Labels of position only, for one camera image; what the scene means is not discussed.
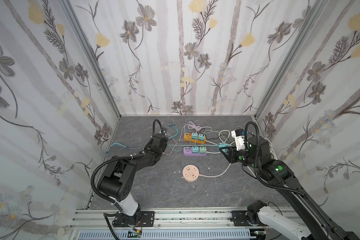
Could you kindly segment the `orange power strip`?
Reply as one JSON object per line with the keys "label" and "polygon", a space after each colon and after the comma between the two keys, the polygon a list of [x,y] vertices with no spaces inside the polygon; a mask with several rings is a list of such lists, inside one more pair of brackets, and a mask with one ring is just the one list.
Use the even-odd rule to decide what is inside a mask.
{"label": "orange power strip", "polygon": [[191,143],[196,143],[196,144],[200,144],[200,145],[204,145],[206,143],[206,136],[204,134],[198,134],[198,133],[185,133],[184,134],[184,140],[191,142]]}

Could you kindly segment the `purple power strip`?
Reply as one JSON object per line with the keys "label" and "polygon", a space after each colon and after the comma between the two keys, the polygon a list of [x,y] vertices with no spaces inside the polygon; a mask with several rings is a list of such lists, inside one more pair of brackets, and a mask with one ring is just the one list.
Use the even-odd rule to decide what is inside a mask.
{"label": "purple power strip", "polygon": [[200,147],[193,146],[193,147],[184,147],[183,154],[187,157],[205,157],[206,154],[200,154]]}

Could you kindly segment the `green charger plug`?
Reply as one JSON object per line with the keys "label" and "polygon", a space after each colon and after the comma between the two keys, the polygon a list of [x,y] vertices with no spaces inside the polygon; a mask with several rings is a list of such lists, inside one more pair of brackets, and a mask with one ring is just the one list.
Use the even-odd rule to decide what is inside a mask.
{"label": "green charger plug", "polygon": [[200,154],[206,154],[207,148],[206,147],[200,147]]}

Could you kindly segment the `pink round power strip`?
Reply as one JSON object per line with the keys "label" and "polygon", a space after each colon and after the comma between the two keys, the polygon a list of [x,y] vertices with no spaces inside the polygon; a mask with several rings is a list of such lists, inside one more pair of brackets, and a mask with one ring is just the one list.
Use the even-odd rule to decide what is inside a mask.
{"label": "pink round power strip", "polygon": [[199,169],[196,166],[194,166],[194,165],[186,165],[183,168],[182,175],[183,175],[183,179],[186,182],[193,183],[199,178],[200,172],[199,172]]}

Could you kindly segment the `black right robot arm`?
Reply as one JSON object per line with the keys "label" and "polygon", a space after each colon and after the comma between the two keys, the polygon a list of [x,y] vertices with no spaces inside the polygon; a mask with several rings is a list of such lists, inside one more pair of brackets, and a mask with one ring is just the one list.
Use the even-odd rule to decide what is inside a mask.
{"label": "black right robot arm", "polygon": [[254,178],[267,188],[276,190],[295,210],[305,227],[300,227],[269,204],[256,201],[247,207],[245,220],[253,226],[272,227],[291,240],[357,240],[356,233],[345,231],[336,224],[310,197],[294,172],[277,160],[270,142],[262,137],[244,139],[240,147],[220,147],[220,152],[231,164],[241,163],[253,169]]}

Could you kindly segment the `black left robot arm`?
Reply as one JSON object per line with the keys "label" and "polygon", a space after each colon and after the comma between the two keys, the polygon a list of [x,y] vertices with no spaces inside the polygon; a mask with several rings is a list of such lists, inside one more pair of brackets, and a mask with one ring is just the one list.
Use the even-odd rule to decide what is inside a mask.
{"label": "black left robot arm", "polygon": [[138,171],[160,161],[168,140],[162,133],[155,134],[138,155],[112,157],[92,173],[91,187],[94,193],[119,210],[115,214],[104,214],[107,221],[114,218],[114,227],[134,227],[143,222],[141,207],[131,194],[133,182]]}

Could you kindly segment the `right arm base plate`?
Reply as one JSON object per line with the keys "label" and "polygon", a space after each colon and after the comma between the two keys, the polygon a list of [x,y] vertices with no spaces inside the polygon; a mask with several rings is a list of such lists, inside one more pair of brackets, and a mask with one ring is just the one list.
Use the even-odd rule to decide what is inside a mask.
{"label": "right arm base plate", "polygon": [[253,211],[232,211],[231,221],[235,227],[257,226],[257,215]]}

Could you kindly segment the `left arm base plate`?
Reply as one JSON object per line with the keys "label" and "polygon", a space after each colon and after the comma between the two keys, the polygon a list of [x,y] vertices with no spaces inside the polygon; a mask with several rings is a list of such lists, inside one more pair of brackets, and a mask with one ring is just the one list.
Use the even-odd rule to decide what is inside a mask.
{"label": "left arm base plate", "polygon": [[134,216],[117,213],[112,225],[114,227],[153,227],[154,220],[154,211],[137,211]]}

